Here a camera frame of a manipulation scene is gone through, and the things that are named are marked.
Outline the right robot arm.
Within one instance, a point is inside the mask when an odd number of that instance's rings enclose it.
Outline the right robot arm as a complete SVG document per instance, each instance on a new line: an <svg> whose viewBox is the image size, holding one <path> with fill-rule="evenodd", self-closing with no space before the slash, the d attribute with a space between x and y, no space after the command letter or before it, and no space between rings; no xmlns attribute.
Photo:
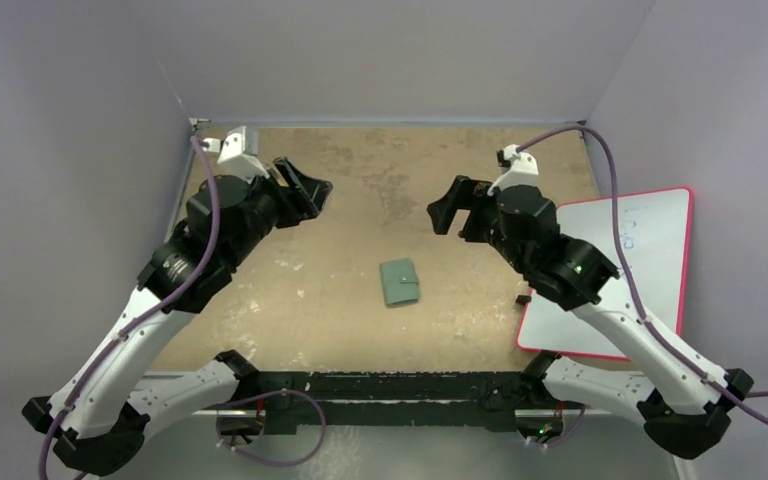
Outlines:
<svg viewBox="0 0 768 480"><path fill-rule="evenodd" d="M537 187L499 189L459 175L427 207L434 233L447 234L459 210L468 213L460 238L492 246L539 298L593 327L637 368L603 370L543 350L523 372L521 392L529 404L555 400L607 411L683 459L696 459L722 440L752 377L710 362L653 313L638 312L630 275L593 244L563 233L555 204Z"/></svg>

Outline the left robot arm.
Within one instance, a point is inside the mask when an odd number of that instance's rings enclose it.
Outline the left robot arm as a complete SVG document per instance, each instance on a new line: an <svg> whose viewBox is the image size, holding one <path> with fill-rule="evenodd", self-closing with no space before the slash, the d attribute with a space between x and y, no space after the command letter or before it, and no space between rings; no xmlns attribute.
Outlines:
<svg viewBox="0 0 768 480"><path fill-rule="evenodd" d="M79 475L110 475L145 442L190 414L217 405L244 409L269 392L259 370L233 350L145 393L137 384L166 345L227 287L273 230L317 218L329 181L285 158L263 172L209 175L185 217L152 254L120 317L79 372L22 413L45 437L43 452Z"/></svg>

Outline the green card holder wallet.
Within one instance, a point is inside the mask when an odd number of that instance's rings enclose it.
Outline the green card holder wallet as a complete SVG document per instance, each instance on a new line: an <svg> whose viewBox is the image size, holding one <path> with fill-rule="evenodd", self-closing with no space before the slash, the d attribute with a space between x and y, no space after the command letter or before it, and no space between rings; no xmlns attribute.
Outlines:
<svg viewBox="0 0 768 480"><path fill-rule="evenodd" d="M382 262L379 273L387 308L415 304L420 300L419 278L410 258Z"/></svg>

